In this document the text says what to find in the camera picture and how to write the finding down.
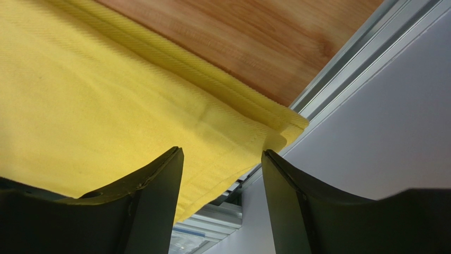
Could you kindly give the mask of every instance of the yellow towel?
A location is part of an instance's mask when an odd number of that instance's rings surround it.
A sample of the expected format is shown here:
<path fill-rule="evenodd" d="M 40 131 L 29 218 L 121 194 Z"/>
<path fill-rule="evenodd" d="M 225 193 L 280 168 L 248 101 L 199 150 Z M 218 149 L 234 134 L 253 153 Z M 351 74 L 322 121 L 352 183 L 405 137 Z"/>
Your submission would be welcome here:
<path fill-rule="evenodd" d="M 308 124 L 93 1 L 1 1 L 0 80 L 0 176 L 79 197 L 180 146 L 175 221 Z"/>

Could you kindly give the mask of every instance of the metal frame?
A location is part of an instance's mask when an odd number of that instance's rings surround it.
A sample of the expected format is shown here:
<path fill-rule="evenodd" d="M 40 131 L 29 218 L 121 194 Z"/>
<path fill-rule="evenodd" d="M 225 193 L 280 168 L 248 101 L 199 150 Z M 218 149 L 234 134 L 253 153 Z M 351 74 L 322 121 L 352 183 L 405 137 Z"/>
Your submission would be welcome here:
<path fill-rule="evenodd" d="M 174 228 L 204 236 L 204 242 L 190 254 L 201 254 L 222 239 L 241 228 L 241 206 L 223 203 L 220 206 L 208 204 Z"/>
<path fill-rule="evenodd" d="M 290 108 L 306 117 L 310 125 L 279 154 L 291 152 L 450 8 L 448 0 L 385 1 L 292 103 Z M 228 195 L 226 202 L 239 196 L 261 176 L 261 165 L 257 165 Z"/>

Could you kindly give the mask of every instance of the wood grain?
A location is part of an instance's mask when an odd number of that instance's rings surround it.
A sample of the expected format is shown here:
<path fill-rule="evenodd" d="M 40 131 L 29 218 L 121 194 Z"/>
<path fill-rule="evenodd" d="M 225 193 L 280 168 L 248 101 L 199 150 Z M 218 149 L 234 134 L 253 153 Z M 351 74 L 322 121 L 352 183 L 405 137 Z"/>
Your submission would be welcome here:
<path fill-rule="evenodd" d="M 290 105 L 383 0 L 98 0 Z"/>

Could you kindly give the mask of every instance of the yellow cloth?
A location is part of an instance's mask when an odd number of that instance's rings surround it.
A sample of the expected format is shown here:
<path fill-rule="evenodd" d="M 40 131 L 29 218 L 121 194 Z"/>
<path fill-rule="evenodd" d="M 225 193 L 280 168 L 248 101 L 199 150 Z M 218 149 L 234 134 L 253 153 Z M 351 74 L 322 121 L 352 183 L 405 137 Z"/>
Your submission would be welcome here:
<path fill-rule="evenodd" d="M 172 146 L 191 216 L 307 121 L 94 2 L 0 2 L 0 176 L 71 197 Z"/>

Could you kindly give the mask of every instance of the wooden board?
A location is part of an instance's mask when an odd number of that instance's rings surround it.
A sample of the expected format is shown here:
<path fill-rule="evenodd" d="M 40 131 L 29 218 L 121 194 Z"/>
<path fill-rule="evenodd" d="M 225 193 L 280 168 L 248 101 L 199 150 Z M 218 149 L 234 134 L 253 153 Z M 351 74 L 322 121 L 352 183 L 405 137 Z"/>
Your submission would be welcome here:
<path fill-rule="evenodd" d="M 290 105 L 383 0 L 98 0 Z"/>

